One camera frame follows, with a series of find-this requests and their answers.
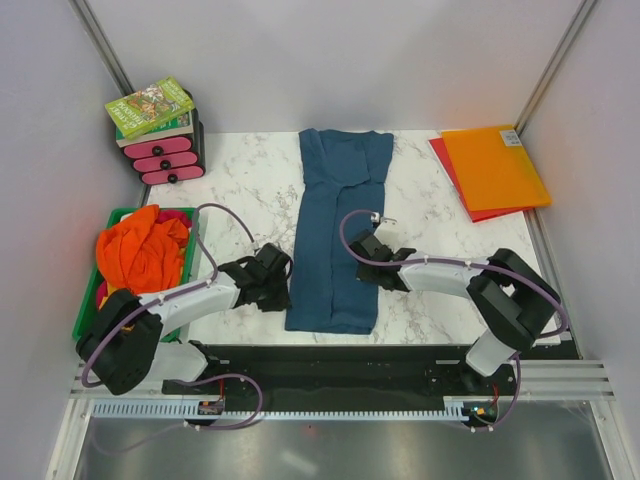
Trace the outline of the blue polo shirt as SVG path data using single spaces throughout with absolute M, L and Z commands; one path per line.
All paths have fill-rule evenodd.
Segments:
M 344 244 L 381 213 L 392 160 L 391 133 L 307 129 L 299 134 L 304 192 L 290 283 L 288 331 L 368 335 L 378 317 L 378 288 L 357 279 Z

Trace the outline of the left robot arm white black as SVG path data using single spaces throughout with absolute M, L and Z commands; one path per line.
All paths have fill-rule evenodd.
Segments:
M 219 382 L 218 367 L 193 344 L 162 339 L 203 317 L 245 305 L 267 313 L 287 310 L 292 266 L 288 254 L 267 243 L 253 256 L 169 290 L 139 296 L 127 289 L 116 291 L 76 343 L 85 363 L 81 384 L 123 395 L 149 378 L 211 392 Z

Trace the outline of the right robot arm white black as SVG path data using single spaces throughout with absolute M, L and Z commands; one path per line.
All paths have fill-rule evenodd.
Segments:
M 514 251 L 487 258 L 429 256 L 412 248 L 391 248 L 371 231 L 346 245 L 358 261 L 357 278 L 385 290 L 435 292 L 469 300 L 486 330 L 465 354 L 458 381 L 467 392 L 483 392 L 507 361 L 530 350 L 552 317 L 567 318 L 559 295 Z

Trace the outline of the red plastic folder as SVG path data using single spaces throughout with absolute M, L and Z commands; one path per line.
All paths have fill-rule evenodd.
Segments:
M 435 138 L 435 139 L 431 139 L 429 143 L 432 149 L 434 150 L 438 160 L 440 161 L 442 167 L 444 168 L 450 182 L 452 183 L 465 212 L 467 213 L 469 219 L 473 223 L 478 223 L 481 221 L 486 221 L 486 220 L 506 216 L 509 214 L 526 211 L 526 208 L 501 208 L 501 209 L 488 209 L 488 210 L 477 210 L 477 211 L 470 210 L 466 200 L 464 199 L 461 187 L 459 185 L 459 181 L 455 174 L 453 164 L 451 162 L 448 151 L 446 149 L 444 140 L 442 138 Z

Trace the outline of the orange shirt in bin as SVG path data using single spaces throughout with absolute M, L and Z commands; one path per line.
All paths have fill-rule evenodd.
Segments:
M 191 227 L 186 213 L 153 204 L 102 231 L 95 254 L 98 271 L 108 288 L 127 289 L 139 295 L 178 286 Z

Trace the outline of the orange plastic folder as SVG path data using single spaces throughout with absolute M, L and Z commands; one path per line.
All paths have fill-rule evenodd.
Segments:
M 441 137 L 471 211 L 552 204 L 551 195 L 512 125 L 448 130 Z

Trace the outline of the black pink drawer organizer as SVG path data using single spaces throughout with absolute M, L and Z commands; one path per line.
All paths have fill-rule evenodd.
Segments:
M 191 135 L 168 137 L 120 148 L 145 185 L 175 185 L 206 173 L 204 126 L 199 119 Z

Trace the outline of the yellow shirt in bin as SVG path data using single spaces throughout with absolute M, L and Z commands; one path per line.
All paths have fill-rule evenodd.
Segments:
M 102 309 L 109 297 L 116 291 L 116 288 L 107 282 L 103 282 L 96 291 L 96 306 Z

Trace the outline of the dark green book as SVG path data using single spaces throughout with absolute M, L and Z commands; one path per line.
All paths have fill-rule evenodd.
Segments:
M 192 110 L 134 139 L 127 139 L 124 134 L 116 128 L 115 140 L 120 148 L 124 148 L 129 145 L 161 140 L 168 137 L 191 135 L 194 132 L 194 123 L 197 119 L 197 111 Z

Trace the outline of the light green book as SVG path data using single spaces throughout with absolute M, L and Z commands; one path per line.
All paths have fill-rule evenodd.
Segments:
M 138 138 L 194 108 L 194 100 L 173 76 L 105 105 L 107 114 L 127 140 Z

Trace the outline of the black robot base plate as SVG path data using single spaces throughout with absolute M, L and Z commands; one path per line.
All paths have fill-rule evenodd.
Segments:
M 456 346 L 222 346 L 200 345 L 208 364 L 205 379 L 230 373 L 239 380 L 192 387 L 223 394 L 233 407 L 260 405 L 318 411 L 435 408 L 450 397 L 504 399 L 515 392 L 512 366 L 488 378 L 463 368 Z

